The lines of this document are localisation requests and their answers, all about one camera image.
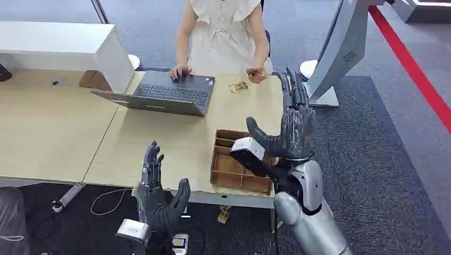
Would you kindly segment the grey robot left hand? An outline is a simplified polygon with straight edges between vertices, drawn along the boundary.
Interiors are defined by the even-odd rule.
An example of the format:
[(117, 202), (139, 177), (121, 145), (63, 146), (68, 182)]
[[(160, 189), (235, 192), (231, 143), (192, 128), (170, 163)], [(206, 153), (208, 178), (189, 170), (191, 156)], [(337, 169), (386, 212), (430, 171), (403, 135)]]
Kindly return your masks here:
[(149, 227), (148, 252), (168, 249), (170, 239), (175, 235), (181, 216), (191, 194), (187, 178), (180, 179), (176, 194), (167, 200), (162, 187), (162, 161), (156, 141), (147, 147), (141, 169), (141, 180), (136, 186), (139, 220)]

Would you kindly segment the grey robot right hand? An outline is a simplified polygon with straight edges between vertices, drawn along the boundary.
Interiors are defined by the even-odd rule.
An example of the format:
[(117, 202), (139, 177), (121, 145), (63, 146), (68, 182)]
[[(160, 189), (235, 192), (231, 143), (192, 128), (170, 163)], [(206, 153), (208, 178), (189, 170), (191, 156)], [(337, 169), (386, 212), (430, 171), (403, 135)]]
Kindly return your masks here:
[(290, 67), (285, 70), (276, 72), (282, 89), (280, 134), (268, 135), (253, 117), (246, 118), (246, 125), (251, 137), (268, 154), (289, 160), (308, 159), (314, 154), (315, 111), (302, 80)]

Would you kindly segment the person's right hand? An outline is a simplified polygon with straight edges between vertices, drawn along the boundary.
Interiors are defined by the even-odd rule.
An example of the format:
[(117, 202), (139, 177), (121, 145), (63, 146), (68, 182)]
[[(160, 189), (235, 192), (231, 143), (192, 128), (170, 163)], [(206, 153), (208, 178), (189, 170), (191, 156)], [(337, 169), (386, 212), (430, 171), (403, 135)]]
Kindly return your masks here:
[(187, 77), (191, 74), (192, 68), (188, 64), (178, 64), (173, 67), (169, 74), (173, 81), (178, 81), (182, 77)]

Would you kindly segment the person's left hand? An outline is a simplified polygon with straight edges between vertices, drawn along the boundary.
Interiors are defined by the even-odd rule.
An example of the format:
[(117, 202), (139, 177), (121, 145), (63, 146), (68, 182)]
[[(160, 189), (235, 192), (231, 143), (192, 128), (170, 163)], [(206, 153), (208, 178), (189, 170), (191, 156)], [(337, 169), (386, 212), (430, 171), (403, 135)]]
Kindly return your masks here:
[(267, 78), (267, 72), (263, 66), (246, 69), (246, 73), (250, 82), (259, 84)]

